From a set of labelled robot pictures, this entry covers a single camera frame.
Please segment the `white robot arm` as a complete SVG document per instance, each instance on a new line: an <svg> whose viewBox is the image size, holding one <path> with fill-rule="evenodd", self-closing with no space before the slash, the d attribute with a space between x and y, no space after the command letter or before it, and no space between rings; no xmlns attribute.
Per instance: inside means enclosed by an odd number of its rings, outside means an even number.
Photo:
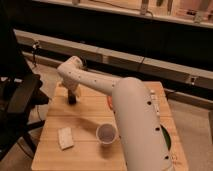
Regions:
<svg viewBox="0 0 213 171"><path fill-rule="evenodd" d="M82 84L112 97L127 171L175 171L150 90L143 81L85 71L77 56L60 64L57 71L68 89Z"/></svg>

